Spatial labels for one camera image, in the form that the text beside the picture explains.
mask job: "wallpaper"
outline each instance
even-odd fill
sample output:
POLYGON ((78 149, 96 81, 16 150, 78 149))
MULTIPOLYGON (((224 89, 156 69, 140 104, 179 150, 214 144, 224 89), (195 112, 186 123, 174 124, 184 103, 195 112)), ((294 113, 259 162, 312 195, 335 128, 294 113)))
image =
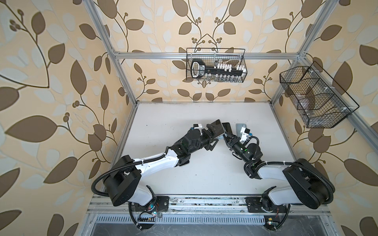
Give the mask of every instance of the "wallpaper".
POLYGON ((269 101, 279 85, 279 73, 289 67, 288 60, 246 60, 244 82, 229 83, 187 80, 183 60, 120 61, 137 100, 153 102, 269 101))
POLYGON ((0 0, 0 28, 0 235, 72 236, 131 104, 78 1, 0 0))
MULTIPOLYGON (((356 112, 375 130, 377 13, 375 0, 340 0, 308 52, 361 105, 356 112)), ((275 105, 278 117, 297 157, 309 160, 335 185, 329 208, 340 233, 378 235, 378 155, 347 119, 332 129, 305 128, 287 95, 275 105)))
POLYGON ((121 52, 297 52, 322 0, 94 0, 121 52))

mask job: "black rack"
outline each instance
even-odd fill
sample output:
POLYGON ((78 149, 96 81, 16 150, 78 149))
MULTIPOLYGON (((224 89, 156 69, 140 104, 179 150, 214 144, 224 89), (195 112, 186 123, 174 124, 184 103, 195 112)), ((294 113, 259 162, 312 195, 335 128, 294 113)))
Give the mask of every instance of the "black rack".
POLYGON ((243 83, 248 73, 244 52, 239 48, 187 48, 186 80, 243 83))
POLYGON ((317 62, 280 73, 280 83, 307 128, 333 128, 359 108, 356 101, 317 62), (332 86, 323 81, 321 72, 332 79, 332 86), (341 98, 344 96, 354 105, 344 103, 341 98))

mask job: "black wire basket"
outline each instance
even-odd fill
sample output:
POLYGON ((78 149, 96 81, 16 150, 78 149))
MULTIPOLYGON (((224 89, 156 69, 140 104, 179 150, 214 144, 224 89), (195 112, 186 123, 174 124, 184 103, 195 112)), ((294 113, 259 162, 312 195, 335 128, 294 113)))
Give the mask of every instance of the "black wire basket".
POLYGON ((307 128, 333 128, 359 108, 356 101, 317 62, 280 73, 280 84, 307 128), (321 72, 332 79, 332 85, 323 81, 321 72), (342 97, 353 105, 347 105, 342 97))
POLYGON ((244 52, 238 48, 187 48, 186 81, 243 83, 248 73, 244 52))

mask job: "floral wallpaper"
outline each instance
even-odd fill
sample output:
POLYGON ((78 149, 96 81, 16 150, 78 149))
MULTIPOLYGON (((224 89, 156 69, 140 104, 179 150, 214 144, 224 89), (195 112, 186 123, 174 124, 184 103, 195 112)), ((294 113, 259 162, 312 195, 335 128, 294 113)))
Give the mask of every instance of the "floral wallpaper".
MULTIPOLYGON (((356 112, 376 131, 377 22, 377 1, 340 0, 307 54, 359 103, 356 112)), ((297 157, 309 160, 335 185, 329 208, 339 231, 378 235, 378 155, 347 119, 332 129, 307 129, 287 93, 275 109, 297 157)))
POLYGON ((279 85, 279 73, 288 60, 246 60, 243 83, 187 80, 183 60, 120 60, 135 97, 153 102, 269 101, 279 85))
POLYGON ((325 0, 94 0, 121 52, 297 52, 325 0))
POLYGON ((0 14, 0 234, 74 235, 131 104, 79 1, 0 14))

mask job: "wire basket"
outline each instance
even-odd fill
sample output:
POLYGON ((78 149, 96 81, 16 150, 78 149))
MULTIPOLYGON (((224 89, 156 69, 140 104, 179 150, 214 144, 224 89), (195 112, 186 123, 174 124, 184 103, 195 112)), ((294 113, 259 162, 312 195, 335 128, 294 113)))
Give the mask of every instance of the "wire basket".
POLYGON ((333 128, 359 108, 342 86, 316 62, 280 73, 280 83, 307 128, 333 128), (332 86, 320 77, 321 71, 332 79, 332 86), (354 103, 353 106, 347 105, 342 96, 354 103))
POLYGON ((248 73, 244 52, 238 48, 187 48, 186 81, 243 83, 248 73))

